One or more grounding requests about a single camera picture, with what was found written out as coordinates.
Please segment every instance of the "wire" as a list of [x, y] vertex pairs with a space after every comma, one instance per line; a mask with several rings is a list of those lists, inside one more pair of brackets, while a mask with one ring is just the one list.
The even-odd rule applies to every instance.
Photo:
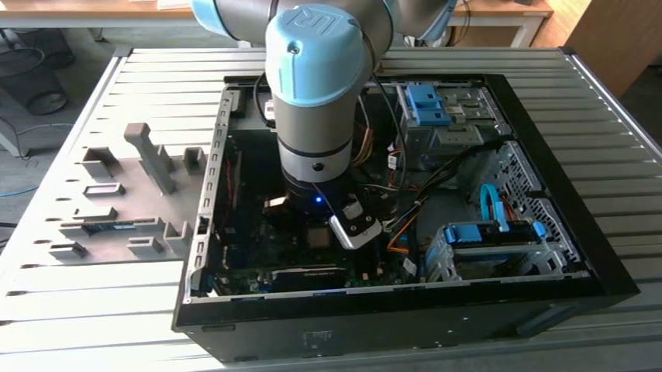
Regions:
[[410, 253], [410, 250], [408, 248], [401, 248], [401, 247], [397, 247], [397, 246], [393, 246], [393, 247], [388, 248], [388, 251], [389, 252], [397, 252], [397, 253], [405, 253], [405, 254], [409, 254]]
[[504, 196], [501, 196], [500, 198], [501, 198], [504, 205], [506, 206], [506, 215], [508, 215], [509, 221], [518, 221], [520, 217], [518, 217], [518, 214], [516, 213], [516, 209], [513, 209], [513, 206], [509, 203], [509, 200]]
[[377, 78], [376, 73], [373, 73], [373, 80], [376, 81], [377, 86], [380, 87], [380, 91], [382, 92], [382, 97], [385, 98], [386, 105], [389, 106], [389, 113], [392, 114], [393, 124], [396, 125], [396, 130], [398, 132], [398, 137], [401, 139], [401, 147], [402, 147], [402, 174], [401, 174], [401, 184], [398, 188], [405, 190], [405, 182], [408, 179], [408, 148], [405, 144], [405, 133], [402, 132], [402, 128], [398, 123], [398, 119], [396, 117], [394, 107], [392, 106], [392, 101], [389, 100], [389, 95], [386, 94], [385, 86], [382, 82]]
[[472, 27], [472, 6], [469, 5], [468, 0], [462, 0], [462, 3], [465, 5], [465, 12], [466, 12], [465, 20], [462, 21], [462, 32], [460, 33], [458, 40], [452, 41], [452, 43], [449, 43], [450, 47], [456, 47], [465, 40], [465, 37], [468, 37], [469, 34], [469, 28]]
[[482, 145], [476, 145], [465, 149], [446, 164], [430, 175], [430, 178], [425, 182], [421, 190], [418, 191], [417, 199], [422, 196], [428, 195], [430, 190], [438, 185], [450, 180], [456, 173], [458, 172], [458, 167], [469, 157], [473, 157], [482, 151], [497, 150], [502, 145], [506, 139], [497, 139], [494, 141], [489, 141]]
[[417, 220], [418, 214], [421, 212], [417, 212], [416, 215], [409, 219], [408, 223], [402, 226], [402, 228], [398, 230], [398, 233], [393, 236], [392, 241], [389, 242], [389, 245], [386, 246], [386, 250], [392, 250], [394, 248], [394, 244], [398, 241], [398, 238], [401, 237], [402, 233], [405, 233], [405, 230], [408, 230], [408, 227], [414, 223]]
[[267, 72], [263, 72], [262, 75], [255, 80], [255, 84], [253, 86], [253, 101], [255, 103], [255, 108], [258, 109], [258, 113], [261, 114], [262, 122], [267, 127], [274, 129], [277, 127], [277, 122], [274, 120], [267, 120], [267, 117], [265, 116], [265, 110], [262, 109], [261, 97], [258, 92], [261, 89], [261, 84], [266, 78], [267, 78]]
[[23, 152], [22, 152], [22, 149], [21, 149], [22, 148], [22, 145], [21, 145], [22, 144], [22, 141], [19, 140], [19, 132], [17, 131], [17, 127], [10, 122], [10, 120], [7, 120], [3, 116], [0, 116], [0, 120], [3, 120], [7, 123], [7, 125], [13, 129], [14, 136], [17, 137], [17, 149], [19, 150], [19, 158], [22, 158], [25, 161], [29, 161], [31, 159], [31, 157], [25, 157], [23, 156]]
[[398, 191], [397, 188], [389, 188], [386, 186], [382, 186], [381, 184], [361, 184], [365, 188], [381, 188], [382, 190], [386, 191]]
[[352, 159], [353, 167], [361, 166], [370, 159], [370, 155], [373, 154], [373, 143], [374, 143], [373, 125], [370, 124], [370, 117], [369, 117], [369, 112], [366, 110], [366, 103], [364, 102], [364, 97], [361, 96], [360, 96], [360, 106], [361, 106], [361, 110], [364, 111], [364, 119], [366, 120], [366, 131], [364, 133], [364, 141], [361, 142], [360, 153], [357, 154], [356, 158]]
[[21, 132], [17, 132], [17, 135], [21, 136], [29, 132], [33, 132], [35, 129], [49, 128], [50, 126], [74, 126], [74, 124], [69, 124], [69, 123], [43, 124], [41, 126], [34, 126], [33, 128], [25, 129]]
[[420, 208], [424, 206], [424, 202], [428, 200], [428, 197], [422, 201], [414, 201], [414, 206], [409, 208], [409, 210], [402, 214], [402, 216], [396, 220], [396, 222], [385, 222], [385, 229], [392, 229], [394, 226], [405, 220], [405, 218]]
[[7, 196], [15, 196], [15, 195], [21, 195], [21, 194], [27, 194], [29, 192], [35, 191], [38, 188], [39, 188], [39, 186], [35, 186], [34, 188], [29, 188], [26, 190], [6, 192], [5, 194], [0, 194], [0, 198], [5, 198]]

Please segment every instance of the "wooden desk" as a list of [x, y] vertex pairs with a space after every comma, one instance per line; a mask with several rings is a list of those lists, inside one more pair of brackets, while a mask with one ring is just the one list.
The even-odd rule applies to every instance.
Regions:
[[[456, 9], [450, 26], [462, 26], [468, 15]], [[514, 47], [529, 47], [544, 19], [554, 10], [545, 0], [533, 6], [513, 0], [470, 0], [472, 26], [521, 28]], [[198, 26], [190, 9], [158, 10], [157, 2], [129, 0], [0, 0], [0, 23], [5, 27], [143, 27]]]
[[557, 12], [534, 47], [572, 47], [612, 93], [621, 96], [662, 54], [662, 2], [549, 0]]

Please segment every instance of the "aluminum profile table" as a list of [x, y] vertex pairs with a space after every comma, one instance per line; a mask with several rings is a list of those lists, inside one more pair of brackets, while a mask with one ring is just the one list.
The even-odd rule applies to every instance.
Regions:
[[[257, 361], [241, 367], [314, 370], [380, 365], [365, 370], [402, 370], [405, 366], [396, 363], [406, 363], [421, 370], [660, 368], [662, 153], [581, 60], [560, 50], [394, 50], [384, 67], [385, 74], [509, 77], [641, 294], [529, 340]], [[233, 367], [171, 331], [181, 260], [65, 265], [45, 258], [45, 248], [34, 239], [35, 231], [53, 229], [41, 209], [71, 177], [67, 172], [78, 148], [115, 143], [122, 130], [114, 126], [123, 128], [138, 115], [150, 120], [151, 139], [167, 146], [170, 154], [191, 144], [207, 149], [223, 77], [258, 75], [263, 68], [262, 50], [134, 50], [113, 59], [0, 256], [3, 370]], [[113, 151], [117, 157], [137, 156], [130, 146], [118, 144]]]

